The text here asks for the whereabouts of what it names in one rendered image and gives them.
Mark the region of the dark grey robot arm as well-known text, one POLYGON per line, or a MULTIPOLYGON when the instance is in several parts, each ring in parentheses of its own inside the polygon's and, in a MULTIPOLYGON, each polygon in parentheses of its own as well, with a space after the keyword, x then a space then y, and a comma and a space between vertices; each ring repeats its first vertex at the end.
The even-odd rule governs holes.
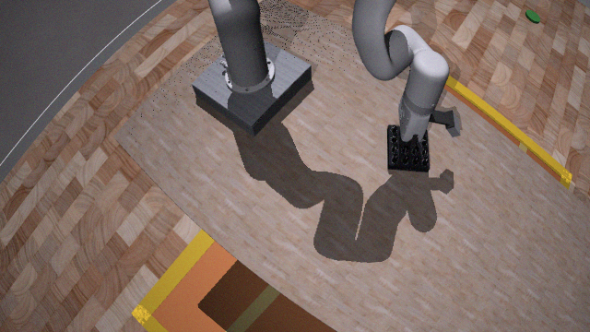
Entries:
MULTIPOLYGON (((395 2, 355 0, 352 35, 360 59, 369 73, 382 81, 395 78, 410 66, 403 96, 407 107, 420 115, 431 113, 429 122, 445 125, 452 137, 461 136, 453 110, 435 110, 449 77, 446 60, 407 25, 399 25, 384 34, 395 2)), ((228 87, 240 94, 265 89, 274 78, 275 67, 266 57, 258 1, 208 0, 208 3, 223 49, 221 56, 226 59, 219 63, 226 66, 228 87)))

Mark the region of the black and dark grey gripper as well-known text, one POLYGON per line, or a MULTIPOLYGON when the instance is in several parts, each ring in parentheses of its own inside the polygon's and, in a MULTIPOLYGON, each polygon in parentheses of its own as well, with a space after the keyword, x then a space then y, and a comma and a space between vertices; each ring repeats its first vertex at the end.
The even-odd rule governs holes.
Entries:
POLYGON ((398 105, 399 113, 399 144, 415 149, 417 138, 420 142, 425 135, 430 120, 430 114, 420 115, 412 112, 404 101, 404 92, 398 105), (413 136, 414 135, 414 136, 413 136), (411 140, 410 140, 411 139, 411 140))

